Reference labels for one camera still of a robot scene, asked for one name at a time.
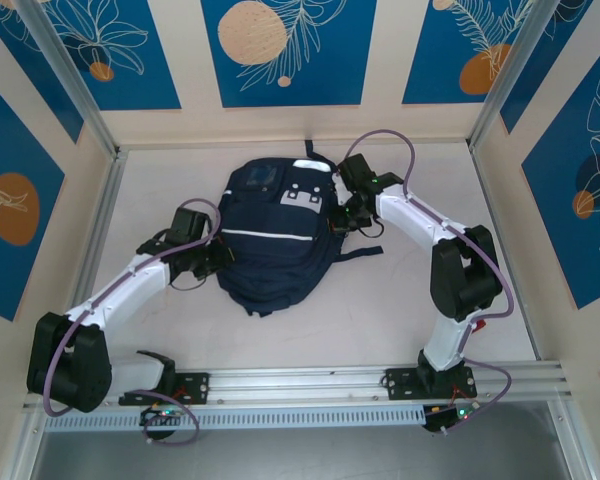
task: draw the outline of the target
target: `backpack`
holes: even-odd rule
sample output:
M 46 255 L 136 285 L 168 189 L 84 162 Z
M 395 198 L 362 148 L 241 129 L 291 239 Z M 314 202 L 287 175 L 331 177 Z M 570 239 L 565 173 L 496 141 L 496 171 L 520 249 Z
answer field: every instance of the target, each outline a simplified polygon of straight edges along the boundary
M 220 235 L 235 261 L 217 272 L 218 283 L 249 315 L 301 302 L 334 262 L 382 253 L 340 255 L 346 234 L 329 224 L 337 167 L 305 144 L 309 159 L 252 160 L 231 174 L 222 195 Z

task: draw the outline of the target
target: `ventilated strip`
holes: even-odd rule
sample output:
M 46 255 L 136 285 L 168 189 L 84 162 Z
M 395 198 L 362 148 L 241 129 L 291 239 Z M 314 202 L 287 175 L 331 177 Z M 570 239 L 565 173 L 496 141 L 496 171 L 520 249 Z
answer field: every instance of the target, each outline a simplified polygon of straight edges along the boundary
M 210 409 L 194 410 L 202 430 L 255 428 L 369 427 L 424 425 L 424 408 L 418 405 L 396 407 Z M 46 432 L 137 431 L 140 414 L 136 412 L 70 413 L 47 419 Z M 183 415 L 152 430 L 191 430 L 191 419 Z

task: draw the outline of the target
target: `white tabletop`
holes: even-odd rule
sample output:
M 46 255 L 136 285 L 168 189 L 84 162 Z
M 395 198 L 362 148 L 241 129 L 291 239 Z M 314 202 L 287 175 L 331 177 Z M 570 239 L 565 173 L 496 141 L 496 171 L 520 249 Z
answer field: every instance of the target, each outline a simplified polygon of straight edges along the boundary
M 316 142 L 316 151 L 336 162 L 347 147 Z M 378 174 L 406 171 L 404 145 L 371 144 L 359 151 Z M 495 237 L 467 146 L 424 143 L 416 151 L 410 188 L 440 212 L 467 226 L 483 224 Z M 303 158 L 304 147 L 288 142 L 131 151 L 95 288 L 117 275 L 141 243 L 168 227 L 182 201 L 219 201 L 231 171 L 265 156 Z M 376 240 L 351 234 L 343 251 L 373 245 L 382 245 L 384 255 L 334 264 L 306 300 L 262 319 L 248 316 L 215 277 L 191 292 L 169 288 L 108 339 L 110 353 L 148 349 L 182 369 L 414 363 L 436 314 L 429 255 L 392 225 Z M 505 268 L 500 251 L 499 259 Z M 176 284 L 191 286 L 195 280 L 187 275 Z M 492 309 L 504 305 L 501 295 Z M 485 361 L 534 360 L 518 305 L 511 317 L 472 335 L 466 354 Z

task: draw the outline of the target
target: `backpack strap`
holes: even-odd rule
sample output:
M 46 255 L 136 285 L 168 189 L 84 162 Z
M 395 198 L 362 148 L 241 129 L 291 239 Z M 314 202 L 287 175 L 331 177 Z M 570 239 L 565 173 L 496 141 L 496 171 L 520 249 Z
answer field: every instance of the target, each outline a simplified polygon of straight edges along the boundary
M 348 260 L 352 260 L 358 257 L 371 257 L 373 255 L 381 255 L 384 253 L 381 246 L 377 247 L 367 247 L 367 248 L 358 248 L 357 250 L 353 250 L 349 253 L 341 253 L 339 254 L 334 263 L 346 262 Z
M 304 148 L 307 151 L 307 157 L 310 158 L 311 160 L 318 160 L 321 162 L 327 162 L 327 163 L 331 163 L 327 157 L 320 155 L 319 153 L 316 153 L 313 151 L 313 140 L 305 140 L 304 141 Z

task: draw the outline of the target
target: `reflective stripe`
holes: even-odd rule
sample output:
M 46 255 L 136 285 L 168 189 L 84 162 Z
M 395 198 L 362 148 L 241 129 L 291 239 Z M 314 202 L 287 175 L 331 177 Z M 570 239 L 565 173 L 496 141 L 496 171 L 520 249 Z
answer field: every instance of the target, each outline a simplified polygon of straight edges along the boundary
M 331 172 L 331 167 L 329 165 L 324 162 L 316 162 L 315 160 L 296 160 L 293 162 L 293 166 L 298 168 L 311 168 L 327 173 Z
M 300 235 L 287 235 L 284 233 L 264 233 L 264 232 L 251 232 L 249 230 L 228 230 L 222 229 L 222 233 L 232 233 L 235 235 L 250 235 L 252 237 L 265 237 L 265 238 L 288 238 L 290 240 L 302 240 L 303 242 L 312 242 L 313 237 L 302 237 Z

